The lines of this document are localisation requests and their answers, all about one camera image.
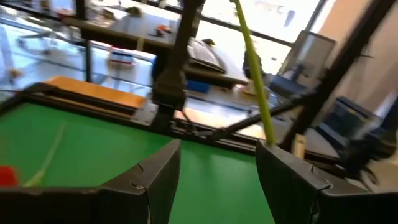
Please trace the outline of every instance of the green surface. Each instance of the green surface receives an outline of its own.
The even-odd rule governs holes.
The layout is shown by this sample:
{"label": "green surface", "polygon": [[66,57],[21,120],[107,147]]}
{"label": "green surface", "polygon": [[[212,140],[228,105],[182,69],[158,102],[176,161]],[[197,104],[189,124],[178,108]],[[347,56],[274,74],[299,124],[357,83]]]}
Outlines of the green surface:
{"label": "green surface", "polygon": [[[0,117],[0,163],[16,166],[26,182],[40,169],[63,122],[63,138],[43,186],[100,185],[172,140],[26,103]],[[170,223],[273,222],[254,157],[183,141]]]}

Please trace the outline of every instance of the black border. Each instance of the black border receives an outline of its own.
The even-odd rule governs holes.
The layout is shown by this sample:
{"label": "black border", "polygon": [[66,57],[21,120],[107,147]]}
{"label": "black border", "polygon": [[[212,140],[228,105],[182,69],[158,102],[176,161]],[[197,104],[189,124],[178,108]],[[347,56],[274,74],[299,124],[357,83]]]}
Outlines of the black border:
{"label": "black border", "polygon": [[[172,129],[166,132],[160,132],[156,128],[133,123],[130,119],[127,119],[122,116],[109,114],[106,113],[105,111],[98,111],[93,108],[84,108],[79,105],[68,103],[61,100],[56,100],[51,97],[60,98],[62,100],[69,100],[75,103],[83,103],[104,110],[125,114],[127,116],[132,116],[136,111],[136,108],[133,107],[120,105],[118,103],[113,103],[92,96],[82,95],[72,91],[62,90],[47,83],[36,83],[26,88],[22,92],[14,95],[13,97],[7,99],[2,105],[0,105],[0,116],[10,112],[12,109],[16,108],[22,103],[34,103],[49,108],[64,110],[82,116],[87,116],[95,119],[100,119],[103,121],[120,124],[131,128],[137,128],[144,131],[150,131],[156,134],[170,136],[171,138],[177,138],[185,141],[204,144],[207,146],[218,147],[251,156],[255,155],[255,148],[258,139],[250,136],[233,133],[224,139],[211,141],[204,136],[194,136],[192,134],[187,134],[184,131],[184,124],[187,125],[189,124],[185,120],[177,118],[174,118],[171,121],[174,123]],[[199,133],[203,132],[212,133],[213,131],[216,130],[215,128],[201,124],[194,123],[193,125],[196,127]],[[314,154],[312,152],[306,153],[305,158],[307,161],[312,162],[313,164],[316,164],[318,167],[321,168],[323,167],[325,169],[336,164],[336,159],[325,157],[319,154]]]}

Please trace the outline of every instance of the floor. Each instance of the floor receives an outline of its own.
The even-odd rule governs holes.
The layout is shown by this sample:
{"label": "floor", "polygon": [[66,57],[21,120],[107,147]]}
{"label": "floor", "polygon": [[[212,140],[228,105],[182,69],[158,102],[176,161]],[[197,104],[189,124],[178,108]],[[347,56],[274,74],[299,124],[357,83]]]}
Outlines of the floor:
{"label": "floor", "polygon": [[[81,51],[66,42],[57,41],[56,48],[50,55],[42,54],[44,45],[38,39],[28,40],[24,46],[17,44],[20,35],[32,34],[30,31],[5,26],[7,39],[11,47],[14,67],[23,72],[16,85],[23,88],[35,82],[44,81],[54,75],[84,79],[83,54]],[[130,91],[145,96],[151,90],[151,63],[136,59],[132,68],[108,69],[108,52],[93,49],[93,71],[95,75],[109,75],[118,80],[108,78],[102,85],[117,88],[121,91]],[[186,106],[208,113],[222,115],[227,118],[245,118],[246,111],[256,104],[254,98],[242,95],[238,91],[231,91],[212,86],[208,94],[190,92]]]}

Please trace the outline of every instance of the blue box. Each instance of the blue box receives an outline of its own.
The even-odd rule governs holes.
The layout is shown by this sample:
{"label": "blue box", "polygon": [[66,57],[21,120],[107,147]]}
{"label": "blue box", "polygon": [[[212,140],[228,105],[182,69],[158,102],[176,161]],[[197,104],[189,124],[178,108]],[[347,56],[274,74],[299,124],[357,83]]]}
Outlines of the blue box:
{"label": "blue box", "polygon": [[210,84],[187,80],[187,90],[207,94],[209,89]]}

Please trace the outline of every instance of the window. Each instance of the window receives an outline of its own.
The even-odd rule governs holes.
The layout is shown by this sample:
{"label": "window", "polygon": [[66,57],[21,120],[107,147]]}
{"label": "window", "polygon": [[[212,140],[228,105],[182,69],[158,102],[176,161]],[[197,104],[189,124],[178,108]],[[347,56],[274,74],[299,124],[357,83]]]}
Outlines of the window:
{"label": "window", "polygon": [[[228,53],[238,67],[242,66],[246,49],[242,33],[201,21],[197,38],[213,39],[217,46]],[[252,41],[257,54],[262,60],[262,69],[266,73],[276,74],[290,51],[290,47],[253,36]]]}
{"label": "window", "polygon": [[[319,0],[241,0],[249,28],[253,31],[294,42],[304,30]],[[207,0],[202,14],[239,25],[235,4],[230,0]]]}

